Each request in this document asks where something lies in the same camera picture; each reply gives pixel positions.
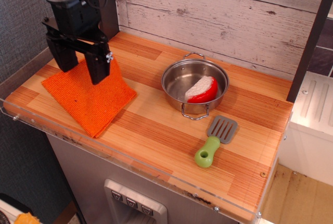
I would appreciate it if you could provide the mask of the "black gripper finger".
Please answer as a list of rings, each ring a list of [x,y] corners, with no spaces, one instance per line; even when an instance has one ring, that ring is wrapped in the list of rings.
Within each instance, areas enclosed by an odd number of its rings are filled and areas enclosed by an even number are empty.
[[[111,52],[107,54],[86,53],[85,60],[93,85],[110,75]]]
[[[58,67],[67,72],[78,64],[75,50],[68,46],[64,39],[57,39],[51,35],[46,36],[46,41]]]

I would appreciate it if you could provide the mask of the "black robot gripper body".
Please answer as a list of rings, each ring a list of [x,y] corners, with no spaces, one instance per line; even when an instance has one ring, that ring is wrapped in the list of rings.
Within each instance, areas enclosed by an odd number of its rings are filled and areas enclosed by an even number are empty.
[[[44,19],[46,35],[64,39],[75,52],[107,54],[107,36],[99,25],[101,12],[99,0],[46,0],[54,13]]]

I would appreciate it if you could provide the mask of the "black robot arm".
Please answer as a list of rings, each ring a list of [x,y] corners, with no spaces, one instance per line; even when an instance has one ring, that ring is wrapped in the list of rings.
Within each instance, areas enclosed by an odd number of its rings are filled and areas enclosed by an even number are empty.
[[[92,84],[110,74],[113,60],[108,37],[100,29],[99,0],[46,0],[54,17],[44,18],[46,40],[58,67],[67,72],[78,65],[77,52],[83,53]]]

